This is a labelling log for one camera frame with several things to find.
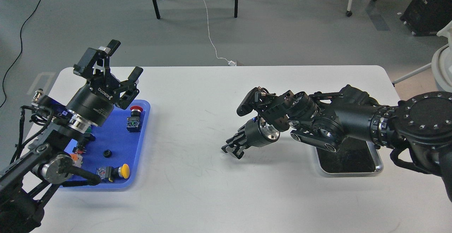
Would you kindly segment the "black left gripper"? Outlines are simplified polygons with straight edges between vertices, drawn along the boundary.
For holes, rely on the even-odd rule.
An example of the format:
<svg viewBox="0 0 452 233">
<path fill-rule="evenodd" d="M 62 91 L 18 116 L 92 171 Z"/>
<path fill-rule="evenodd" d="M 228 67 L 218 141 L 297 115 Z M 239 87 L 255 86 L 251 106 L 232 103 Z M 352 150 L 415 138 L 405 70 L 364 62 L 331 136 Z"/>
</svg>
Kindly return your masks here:
<svg viewBox="0 0 452 233">
<path fill-rule="evenodd" d="M 73 66 L 73 73 L 87 82 L 69 101 L 66 109 L 92 122 L 92 125 L 102 126 L 113 111 L 113 105 L 127 109 L 140 92 L 137 81 L 143 68 L 134 67 L 127 80 L 122 82 L 111 74 L 109 58 L 120 44 L 118 40 L 111 40 L 106 47 L 87 48 Z"/>
</svg>

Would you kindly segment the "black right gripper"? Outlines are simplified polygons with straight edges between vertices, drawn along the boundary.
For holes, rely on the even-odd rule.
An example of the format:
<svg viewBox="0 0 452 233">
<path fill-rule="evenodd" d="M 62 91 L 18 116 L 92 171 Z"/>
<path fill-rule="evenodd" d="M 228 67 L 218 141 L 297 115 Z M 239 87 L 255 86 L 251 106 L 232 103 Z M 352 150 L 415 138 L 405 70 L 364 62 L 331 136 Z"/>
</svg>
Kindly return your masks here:
<svg viewBox="0 0 452 233">
<path fill-rule="evenodd" d="M 249 147 L 263 147 L 279 140 L 280 131 L 276 130 L 262 117 L 254 117 L 239 128 L 233 137 L 226 140 L 221 149 L 236 159 L 241 159 Z"/>
</svg>

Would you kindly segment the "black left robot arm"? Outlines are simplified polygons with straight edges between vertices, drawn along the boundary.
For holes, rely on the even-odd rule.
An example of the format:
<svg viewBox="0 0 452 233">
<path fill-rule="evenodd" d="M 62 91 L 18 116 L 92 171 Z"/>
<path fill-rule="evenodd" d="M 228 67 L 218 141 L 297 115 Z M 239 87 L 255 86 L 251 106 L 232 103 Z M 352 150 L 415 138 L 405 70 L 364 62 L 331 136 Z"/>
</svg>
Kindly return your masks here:
<svg viewBox="0 0 452 233">
<path fill-rule="evenodd" d="M 75 166 L 64 150 L 71 140 L 88 137 L 92 125 L 102 126 L 114 107 L 126 109 L 139 94 L 137 80 L 143 72 L 135 67 L 125 81 L 119 81 L 109 67 L 109 59 L 120 46 L 111 40 L 106 47 L 88 48 L 74 64 L 74 74 L 86 79 L 67 105 L 35 92 L 31 106 L 22 106 L 19 121 L 24 126 L 25 111 L 41 129 L 24 140 L 19 132 L 16 153 L 1 171 L 0 205 L 2 233 L 29 233 L 41 225 L 44 207 L 60 186 L 97 185 L 101 178 Z"/>
</svg>

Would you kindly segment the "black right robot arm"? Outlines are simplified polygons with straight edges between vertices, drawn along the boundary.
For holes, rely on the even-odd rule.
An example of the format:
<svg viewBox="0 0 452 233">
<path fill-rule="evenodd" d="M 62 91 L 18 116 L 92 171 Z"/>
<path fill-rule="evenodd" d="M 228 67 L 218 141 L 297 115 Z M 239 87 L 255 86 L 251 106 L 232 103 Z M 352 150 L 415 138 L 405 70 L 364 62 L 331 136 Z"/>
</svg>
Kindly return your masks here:
<svg viewBox="0 0 452 233">
<path fill-rule="evenodd" d="M 289 128 L 296 141 L 331 152 L 351 137 L 392 149 L 389 157 L 398 167 L 441 177 L 451 198 L 450 92 L 427 92 L 387 106 L 350 85 L 338 92 L 307 95 L 288 90 L 279 96 L 255 87 L 236 113 L 252 111 L 257 116 L 222 146 L 226 154 L 240 159 L 245 149 L 274 143 Z"/>
</svg>

